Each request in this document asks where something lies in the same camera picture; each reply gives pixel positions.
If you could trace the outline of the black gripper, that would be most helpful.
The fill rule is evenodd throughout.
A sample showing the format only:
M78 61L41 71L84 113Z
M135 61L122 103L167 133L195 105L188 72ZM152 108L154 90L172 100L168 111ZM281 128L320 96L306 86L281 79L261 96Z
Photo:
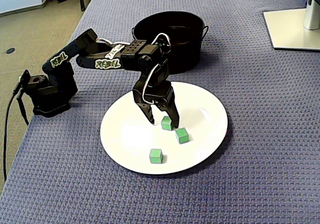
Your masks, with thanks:
M161 112L170 117L173 127L178 128L180 116L175 104L175 94L170 81L163 81L157 86L150 87L138 81L133 87L133 98L151 124L155 123L150 104L155 104Z

